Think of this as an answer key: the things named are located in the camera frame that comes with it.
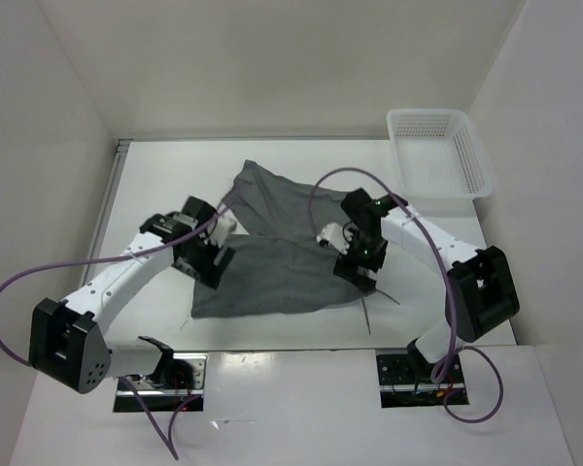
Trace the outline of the grey cotton shorts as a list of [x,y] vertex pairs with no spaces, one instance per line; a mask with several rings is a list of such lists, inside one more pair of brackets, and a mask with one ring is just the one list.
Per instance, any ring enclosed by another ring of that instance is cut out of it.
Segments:
[[244,227],[218,289],[196,284],[194,319],[300,315],[343,307],[365,293],[333,273],[338,253],[319,247],[315,228],[345,224],[345,192],[276,175],[252,160],[234,179],[231,211]]

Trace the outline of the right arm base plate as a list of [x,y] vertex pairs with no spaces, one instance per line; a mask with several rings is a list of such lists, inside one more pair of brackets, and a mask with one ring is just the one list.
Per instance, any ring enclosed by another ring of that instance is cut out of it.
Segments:
[[382,409],[468,405],[463,369],[456,356],[442,383],[416,375],[401,351],[375,354]]

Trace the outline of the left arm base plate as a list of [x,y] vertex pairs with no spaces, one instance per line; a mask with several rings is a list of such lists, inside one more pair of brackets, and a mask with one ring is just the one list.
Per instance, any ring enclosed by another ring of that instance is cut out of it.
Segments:
[[153,413],[173,413],[180,406],[181,412],[202,412],[207,362],[206,353],[179,352],[163,383],[140,375],[126,378]]

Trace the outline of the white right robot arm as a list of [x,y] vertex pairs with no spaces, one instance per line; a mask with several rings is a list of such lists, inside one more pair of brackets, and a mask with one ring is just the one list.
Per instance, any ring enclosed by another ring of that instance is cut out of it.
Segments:
[[361,293],[376,290],[375,274],[388,246],[411,254],[445,286],[444,316],[406,347],[408,374],[418,382],[437,378],[457,350],[472,344],[520,310],[505,253],[478,248],[447,233],[397,195],[371,198],[359,188],[341,203],[348,222],[325,225],[316,237],[338,252],[333,273]]

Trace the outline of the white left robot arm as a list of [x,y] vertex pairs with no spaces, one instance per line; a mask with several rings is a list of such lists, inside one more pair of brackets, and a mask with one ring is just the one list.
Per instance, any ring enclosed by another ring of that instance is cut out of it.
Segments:
[[217,289],[235,254],[226,242],[236,228],[234,218],[193,196],[179,211],[151,216],[92,280],[59,301],[46,298],[35,307],[29,364],[80,394],[107,378],[128,376],[141,376],[155,388],[167,386],[179,369],[171,347],[150,336],[112,343],[106,334],[142,288],[169,268]]

